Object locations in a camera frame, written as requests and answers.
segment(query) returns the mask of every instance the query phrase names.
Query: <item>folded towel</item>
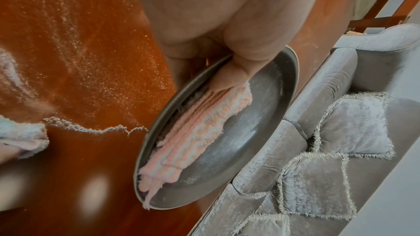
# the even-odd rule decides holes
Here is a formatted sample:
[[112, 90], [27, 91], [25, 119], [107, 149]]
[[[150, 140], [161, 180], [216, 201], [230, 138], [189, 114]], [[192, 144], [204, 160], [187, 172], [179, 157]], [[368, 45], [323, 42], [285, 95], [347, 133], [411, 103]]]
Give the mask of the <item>folded towel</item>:
[[16, 123], [0, 115], [0, 163], [30, 157], [48, 144], [43, 124]]
[[174, 183], [223, 131], [223, 125], [252, 102], [249, 83], [221, 92], [207, 91], [173, 124], [139, 171], [139, 190], [147, 192], [143, 207], [165, 183]]

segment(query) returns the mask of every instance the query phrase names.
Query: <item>round metal pan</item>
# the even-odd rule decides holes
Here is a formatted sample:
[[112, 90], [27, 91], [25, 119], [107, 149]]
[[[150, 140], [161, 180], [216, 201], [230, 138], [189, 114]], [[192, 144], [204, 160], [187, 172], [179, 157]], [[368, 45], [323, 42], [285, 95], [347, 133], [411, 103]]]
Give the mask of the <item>round metal pan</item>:
[[[156, 118], [144, 141], [134, 170], [134, 189], [139, 191], [139, 169], [147, 163], [160, 132], [181, 104], [215, 72], [231, 59], [223, 58], [207, 67], [177, 92]], [[164, 184], [152, 198], [150, 207], [171, 209], [198, 200], [231, 180], [264, 146], [280, 124], [294, 95], [298, 82], [298, 59], [286, 47], [250, 81], [252, 104], [224, 125], [224, 133], [201, 156], [183, 170], [179, 180]]]

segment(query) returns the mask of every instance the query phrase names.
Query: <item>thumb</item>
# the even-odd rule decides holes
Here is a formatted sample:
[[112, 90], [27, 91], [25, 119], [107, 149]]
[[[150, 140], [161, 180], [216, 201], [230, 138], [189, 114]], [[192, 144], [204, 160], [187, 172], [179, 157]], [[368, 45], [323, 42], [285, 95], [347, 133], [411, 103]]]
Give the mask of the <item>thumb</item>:
[[241, 85], [270, 61], [271, 59], [251, 60], [234, 54], [232, 60], [221, 67], [210, 79], [210, 90], [218, 92]]

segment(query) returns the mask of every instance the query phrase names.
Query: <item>hand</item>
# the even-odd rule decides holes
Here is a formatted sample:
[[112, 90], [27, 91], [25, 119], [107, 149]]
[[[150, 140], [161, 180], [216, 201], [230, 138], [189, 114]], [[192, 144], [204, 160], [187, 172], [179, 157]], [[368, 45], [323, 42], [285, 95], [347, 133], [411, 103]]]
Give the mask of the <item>hand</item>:
[[177, 88], [221, 56], [220, 91], [250, 79], [297, 34], [315, 0], [140, 0]]

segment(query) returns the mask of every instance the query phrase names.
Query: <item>wooden floor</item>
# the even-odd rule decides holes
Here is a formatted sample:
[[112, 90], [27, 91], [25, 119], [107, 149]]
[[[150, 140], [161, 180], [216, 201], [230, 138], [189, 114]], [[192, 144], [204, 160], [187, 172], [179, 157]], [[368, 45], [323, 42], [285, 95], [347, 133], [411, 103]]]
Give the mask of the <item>wooden floor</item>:
[[[345, 31], [353, 1], [317, 0], [291, 43], [298, 91]], [[50, 119], [46, 151], [0, 166], [21, 206], [0, 212], [0, 235], [187, 235], [217, 197], [167, 211], [136, 199], [138, 127], [175, 92], [137, 0], [0, 0], [0, 84], [0, 115], [62, 126]], [[138, 129], [83, 132], [118, 125]]]

